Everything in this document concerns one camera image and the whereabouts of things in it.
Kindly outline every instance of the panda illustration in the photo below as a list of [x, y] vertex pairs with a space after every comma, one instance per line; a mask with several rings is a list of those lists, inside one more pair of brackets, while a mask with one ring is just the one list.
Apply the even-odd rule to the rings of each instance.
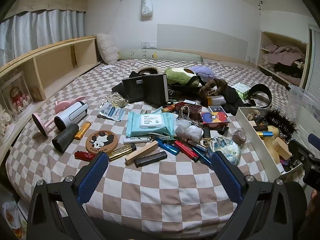
[[99, 132], [98, 136], [93, 135], [92, 140], [90, 140], [90, 143], [92, 143], [92, 147], [96, 149], [100, 149], [101, 147], [104, 147], [110, 143], [113, 142], [114, 135], [107, 135], [105, 132], [101, 131]]

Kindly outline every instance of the pink phone stand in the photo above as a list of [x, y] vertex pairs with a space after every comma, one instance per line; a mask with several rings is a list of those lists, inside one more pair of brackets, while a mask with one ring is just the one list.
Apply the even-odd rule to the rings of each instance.
[[[61, 101], [61, 102], [55, 102], [55, 108], [54, 108], [54, 112], [56, 114], [62, 112], [63, 110], [67, 109], [69, 106], [73, 105], [74, 103], [84, 100], [85, 96], [81, 96], [78, 97], [74, 100], [72, 100], [71, 102], [69, 101]], [[54, 118], [52, 118], [51, 120], [49, 120], [48, 122], [46, 122], [45, 124], [42, 122], [42, 120], [40, 119], [40, 117], [38, 116], [38, 114], [33, 113], [32, 114], [32, 119], [35, 122], [36, 126], [38, 127], [39, 131], [45, 136], [48, 137], [49, 136], [49, 132], [53, 129], [53, 127], [48, 130], [48, 127], [50, 124], [53, 123]]]
[[49, 127], [50, 124], [53, 123], [54, 118], [52, 118], [51, 120], [49, 120], [48, 122], [46, 122], [46, 124], [44, 124], [44, 123], [42, 122], [42, 120], [40, 119], [39, 115], [36, 114], [36, 113], [33, 113], [33, 114], [32, 114], [32, 119], [33, 119], [33, 121], [35, 122], [36, 126], [38, 127], [39, 131], [40, 131], [45, 137], [48, 137], [48, 136], [49, 136], [49, 132], [53, 129], [53, 128], [52, 128], [51, 130], [48, 131], [48, 127]]

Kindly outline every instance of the white shutter door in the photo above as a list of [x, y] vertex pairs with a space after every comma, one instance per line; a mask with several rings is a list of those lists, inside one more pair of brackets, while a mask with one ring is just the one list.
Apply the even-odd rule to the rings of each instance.
[[320, 33], [312, 30], [312, 54], [306, 90], [320, 100]]

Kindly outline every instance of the white fluffy pillow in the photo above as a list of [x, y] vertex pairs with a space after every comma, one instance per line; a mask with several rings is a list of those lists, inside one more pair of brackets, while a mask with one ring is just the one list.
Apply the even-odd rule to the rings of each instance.
[[98, 33], [97, 45], [105, 63], [114, 64], [118, 61], [118, 47], [114, 44], [110, 34]]

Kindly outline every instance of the wet wipes package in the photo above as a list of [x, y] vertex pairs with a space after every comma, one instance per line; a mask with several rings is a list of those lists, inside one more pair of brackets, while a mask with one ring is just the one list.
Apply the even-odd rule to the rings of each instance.
[[129, 112], [126, 136], [143, 136], [149, 133], [174, 135], [174, 120], [171, 113], [136, 114]]
[[121, 121], [124, 110], [107, 102], [100, 108], [99, 114], [115, 121]]

